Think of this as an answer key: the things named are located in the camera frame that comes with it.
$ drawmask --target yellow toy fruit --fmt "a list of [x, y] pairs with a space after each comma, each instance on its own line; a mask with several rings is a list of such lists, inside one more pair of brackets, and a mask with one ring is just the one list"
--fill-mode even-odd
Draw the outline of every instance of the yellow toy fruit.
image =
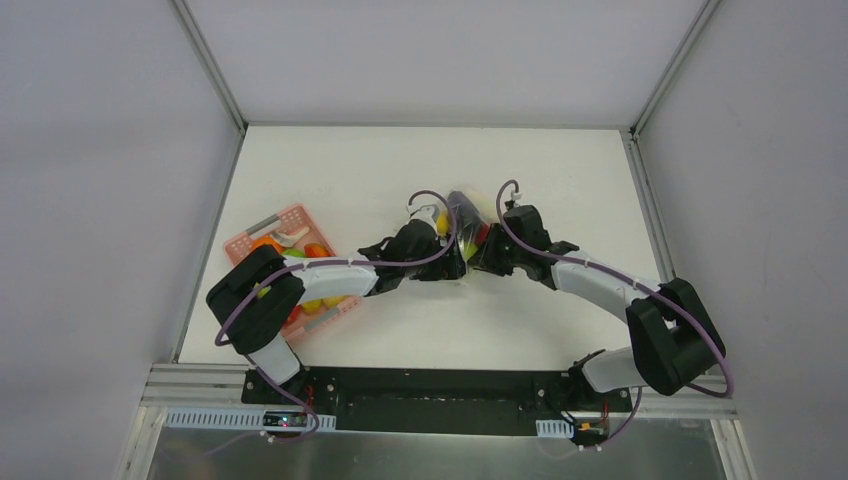
[[444, 237], [448, 234], [448, 228], [450, 228], [450, 222], [448, 222], [448, 214], [442, 212], [441, 214], [439, 214], [439, 219], [436, 220], [436, 233], [438, 233], [440, 237]]
[[310, 300], [305, 303], [300, 304], [301, 308], [303, 308], [303, 313], [307, 315], [312, 315], [317, 312], [319, 308], [321, 308], [321, 299]]
[[341, 297], [327, 297], [324, 299], [324, 305], [326, 305], [327, 308], [333, 308], [336, 305], [342, 303], [342, 300], [344, 300], [345, 298], [347, 297], [344, 295], [342, 295]]
[[[258, 286], [259, 286], [259, 283], [254, 283], [254, 284], [253, 284], [253, 288], [256, 288], [256, 287], [258, 287]], [[266, 293], [268, 293], [270, 290], [271, 290], [271, 286], [270, 286], [270, 285], [268, 285], [267, 287], [263, 288], [262, 290], [259, 290], [259, 293], [257, 293], [257, 294], [256, 294], [256, 298], [262, 298], [262, 297], [264, 297], [264, 296], [265, 296], [265, 294], [266, 294]]]

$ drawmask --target orange toy fruit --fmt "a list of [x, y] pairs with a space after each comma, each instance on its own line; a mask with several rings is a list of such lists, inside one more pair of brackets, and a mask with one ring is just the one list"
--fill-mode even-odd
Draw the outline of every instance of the orange toy fruit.
[[283, 253], [283, 250], [285, 250], [282, 245], [275, 242], [274, 239], [271, 238], [269, 235], [263, 235], [253, 242], [253, 245], [250, 246], [250, 251], [252, 252], [257, 248], [261, 247], [262, 245], [271, 245], [272, 247], [274, 247], [274, 250], [276, 250], [277, 253], [280, 254]]
[[308, 243], [305, 247], [303, 247], [303, 252], [306, 253], [306, 256], [309, 258], [321, 258], [321, 257], [330, 257], [330, 251], [327, 250], [327, 247], [321, 245], [320, 243]]

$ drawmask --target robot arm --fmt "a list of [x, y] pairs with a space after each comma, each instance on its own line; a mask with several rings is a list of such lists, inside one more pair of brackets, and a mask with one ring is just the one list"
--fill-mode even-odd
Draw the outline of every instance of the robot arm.
[[[593, 353], [568, 369], [567, 374], [580, 382], [587, 394], [647, 384], [671, 395], [716, 363], [699, 334], [687, 323], [678, 321], [673, 310], [621, 278], [603, 273], [597, 267], [587, 268], [589, 257], [576, 245], [551, 242], [533, 206], [510, 207], [504, 222], [517, 238], [564, 260], [553, 260], [522, 248], [496, 223], [490, 226], [467, 267], [456, 244], [433, 262], [398, 266], [427, 258], [442, 248], [433, 221], [438, 208], [428, 205], [411, 212], [409, 222], [395, 237], [360, 249], [350, 257], [322, 258], [320, 268], [308, 265], [318, 262], [316, 259], [283, 257], [272, 247], [260, 247], [209, 292], [207, 303], [224, 325], [252, 291], [258, 290], [254, 288], [257, 284], [270, 287], [264, 293], [255, 294], [259, 298], [238, 311], [227, 336], [238, 353], [247, 355], [274, 382], [282, 384], [301, 369], [299, 360], [280, 335], [283, 322], [300, 303], [332, 296], [379, 295], [397, 288], [404, 278], [455, 279], [465, 274], [465, 268], [504, 276], [511, 275], [518, 267], [531, 280], [583, 297], [627, 324], [632, 347]], [[594, 259], [591, 263], [603, 266]], [[274, 277], [273, 281], [268, 282], [269, 275]], [[689, 312], [724, 353], [721, 339], [688, 282], [674, 279], [661, 285], [640, 280], [640, 284]], [[670, 328], [667, 321], [676, 325]]]

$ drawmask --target black object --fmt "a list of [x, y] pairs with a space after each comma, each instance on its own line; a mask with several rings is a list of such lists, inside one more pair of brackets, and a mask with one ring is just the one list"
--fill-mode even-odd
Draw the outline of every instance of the black object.
[[[227, 321], [257, 283], [285, 266], [283, 257], [269, 245], [245, 257], [206, 295], [206, 304], [218, 323], [223, 325]], [[261, 349], [280, 333], [305, 291], [303, 282], [291, 273], [281, 276], [270, 286], [261, 299], [256, 298], [247, 305], [227, 330], [230, 343], [242, 355]]]
[[[427, 222], [413, 219], [398, 230], [394, 237], [360, 248], [359, 253], [371, 261], [410, 262], [434, 255], [442, 249], [436, 231]], [[465, 262], [454, 242], [445, 255], [417, 267], [376, 267], [377, 283], [368, 296], [390, 292], [404, 278], [420, 281], [455, 280], [465, 275]]]
[[[536, 420], [559, 420], [561, 410], [600, 412], [605, 401], [611, 412], [632, 408], [620, 390], [570, 401], [564, 392], [579, 380], [552, 371], [310, 367], [301, 373], [305, 380], [295, 377], [283, 388], [301, 384], [289, 392], [304, 401], [313, 392], [313, 409], [335, 415], [337, 430], [536, 436]], [[242, 403], [290, 404], [253, 370]]]
[[[542, 225], [542, 216], [532, 205], [510, 208], [504, 213], [504, 222], [524, 243], [538, 250], [565, 255], [580, 249], [568, 242], [551, 242], [548, 231]], [[483, 246], [468, 263], [477, 270], [501, 277], [512, 275], [515, 267], [519, 267], [527, 272], [531, 280], [556, 290], [551, 275], [551, 267], [556, 260], [536, 255], [516, 245], [499, 223], [492, 224]]]
[[[689, 312], [725, 354], [724, 343], [692, 284], [675, 278], [661, 285], [659, 293]], [[636, 368], [657, 392], [672, 395], [715, 365], [698, 332], [662, 302], [652, 297], [637, 299], [625, 311]], [[677, 325], [669, 329], [665, 320]]]

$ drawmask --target toy fruit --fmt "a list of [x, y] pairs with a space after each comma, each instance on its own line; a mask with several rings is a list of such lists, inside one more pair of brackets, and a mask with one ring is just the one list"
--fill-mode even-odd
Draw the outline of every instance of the toy fruit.
[[274, 250], [276, 250], [277, 253], [283, 253], [283, 246], [275, 242], [274, 239], [269, 237], [268, 235], [263, 235], [257, 238], [253, 242], [253, 245], [250, 246], [250, 251], [252, 252], [257, 248], [261, 247], [262, 245], [271, 245], [272, 247], [274, 247]]
[[448, 234], [448, 228], [450, 228], [448, 214], [442, 212], [439, 214], [439, 219], [436, 220], [436, 233], [438, 233], [440, 237], [444, 237]]
[[300, 305], [295, 305], [294, 310], [292, 310], [292, 313], [289, 314], [289, 318], [286, 319], [286, 323], [284, 323], [283, 326], [288, 325], [297, 320], [297, 316], [300, 315], [301, 310], [303, 310], [303, 307], [301, 307]]
[[330, 252], [327, 250], [327, 247], [321, 245], [320, 243], [307, 243], [306, 246], [303, 247], [303, 251], [309, 258], [321, 258], [331, 256]]
[[300, 304], [301, 308], [303, 308], [303, 313], [307, 315], [312, 315], [317, 312], [319, 308], [321, 308], [321, 299], [310, 300], [305, 303]]
[[342, 295], [341, 297], [327, 297], [322, 300], [324, 302], [324, 305], [327, 306], [327, 308], [333, 308], [336, 305], [342, 303], [342, 300], [344, 300], [345, 298], [347, 297]]
[[[259, 286], [259, 283], [253, 284], [253, 288], [256, 288], [258, 286]], [[263, 288], [262, 290], [259, 290], [259, 293], [256, 294], [256, 298], [261, 299], [262, 297], [265, 296], [266, 293], [268, 293], [269, 290], [271, 290], [271, 285], [268, 285], [267, 287]]]
[[290, 257], [297, 258], [306, 258], [306, 254], [296, 248], [289, 248], [287, 250], [283, 250], [283, 255], [288, 255]]

